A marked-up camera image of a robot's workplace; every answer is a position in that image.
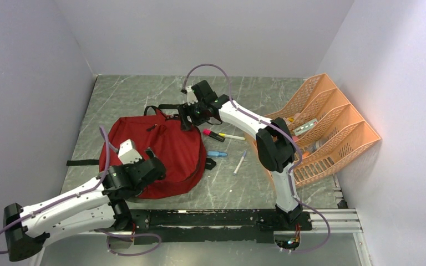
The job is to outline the blue highlighter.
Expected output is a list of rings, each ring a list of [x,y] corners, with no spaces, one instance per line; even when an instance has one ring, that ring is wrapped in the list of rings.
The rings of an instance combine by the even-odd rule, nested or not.
[[[223,151],[207,151],[207,156],[211,158],[227,157],[228,153]]]

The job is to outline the blue white marker pen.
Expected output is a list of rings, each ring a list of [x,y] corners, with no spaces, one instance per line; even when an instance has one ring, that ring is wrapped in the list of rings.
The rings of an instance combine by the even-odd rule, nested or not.
[[[237,164],[237,166],[236,166],[235,170],[233,171],[233,175],[234,175],[234,176],[236,176],[236,175],[238,174],[238,171],[239,171],[239,169],[240,169],[241,165],[243,164],[243,162],[244,162],[244,160],[245,160],[246,155],[247,155],[247,150],[243,152],[243,154],[242,154],[242,156],[241,156],[241,158],[240,158],[240,160],[239,160],[239,162],[238,162],[238,164]]]

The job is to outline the red student backpack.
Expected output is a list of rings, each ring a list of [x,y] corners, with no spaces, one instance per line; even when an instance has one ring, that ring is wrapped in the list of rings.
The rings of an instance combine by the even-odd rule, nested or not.
[[[103,187],[111,198],[155,200],[189,192],[216,162],[208,157],[197,127],[184,131],[179,115],[152,108],[153,115],[119,118],[108,133],[118,149],[123,141],[132,140],[139,162],[123,162],[118,153],[104,147],[98,159],[68,161],[67,166],[97,165],[103,172],[108,165]]]

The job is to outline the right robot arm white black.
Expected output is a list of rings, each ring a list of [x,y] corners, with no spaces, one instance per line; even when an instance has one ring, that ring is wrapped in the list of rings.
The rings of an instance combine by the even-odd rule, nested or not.
[[[205,80],[193,86],[184,84],[181,92],[187,96],[186,103],[177,108],[182,129],[199,126],[214,118],[255,138],[258,159],[273,179],[276,211],[288,223],[296,220],[303,210],[292,177],[296,144],[284,119],[268,119],[247,110],[228,95],[218,96]]]

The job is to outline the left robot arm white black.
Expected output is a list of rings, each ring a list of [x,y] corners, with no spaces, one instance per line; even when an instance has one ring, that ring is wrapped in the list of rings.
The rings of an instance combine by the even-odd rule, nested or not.
[[[42,203],[6,206],[3,225],[9,260],[25,260],[78,233],[131,227],[126,201],[166,176],[161,160],[147,152],[147,160],[138,153],[122,156],[121,165],[110,166],[83,185]]]

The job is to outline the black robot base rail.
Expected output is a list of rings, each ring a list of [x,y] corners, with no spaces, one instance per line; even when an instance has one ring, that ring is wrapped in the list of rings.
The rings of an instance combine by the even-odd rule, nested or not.
[[[311,210],[295,218],[277,209],[132,209],[121,227],[105,229],[134,238],[136,245],[155,243],[254,241],[283,243],[305,233],[360,233],[355,210]]]

